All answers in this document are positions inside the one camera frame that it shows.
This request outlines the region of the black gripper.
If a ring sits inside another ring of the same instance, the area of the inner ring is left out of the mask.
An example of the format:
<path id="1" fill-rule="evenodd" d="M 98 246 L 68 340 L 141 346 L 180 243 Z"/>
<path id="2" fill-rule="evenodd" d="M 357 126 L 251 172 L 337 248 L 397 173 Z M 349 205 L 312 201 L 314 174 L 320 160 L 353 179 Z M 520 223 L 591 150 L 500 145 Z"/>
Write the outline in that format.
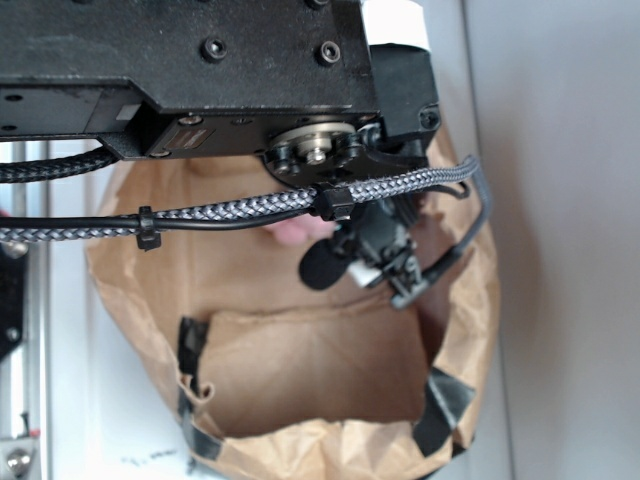
<path id="1" fill-rule="evenodd" d="M 298 274 L 312 290 L 326 290 L 340 280 L 352 261 L 387 273 L 394 309 L 407 308 L 430 283 L 414 254 L 409 230 L 419 219 L 410 194 L 357 205 L 333 237 L 314 243 L 302 257 Z"/>

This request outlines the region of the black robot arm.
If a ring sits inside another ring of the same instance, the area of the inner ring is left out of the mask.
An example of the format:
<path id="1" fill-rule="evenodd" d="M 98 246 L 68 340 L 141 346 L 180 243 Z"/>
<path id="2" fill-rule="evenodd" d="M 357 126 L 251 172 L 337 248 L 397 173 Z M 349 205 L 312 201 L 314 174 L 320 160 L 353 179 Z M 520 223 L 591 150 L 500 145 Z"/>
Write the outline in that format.
<path id="1" fill-rule="evenodd" d="M 1 137 L 94 139 L 66 158 L 5 164 L 24 184 L 123 160 L 257 155 L 281 194 L 100 218 L 3 218 L 5 242 L 230 230 L 308 212 L 344 226 L 304 258 L 315 289 L 350 260 L 381 272 L 394 303 L 420 271 L 413 194 L 439 188 L 425 150 L 441 121 L 426 48 L 383 44 L 361 1 L 5 1 Z"/>

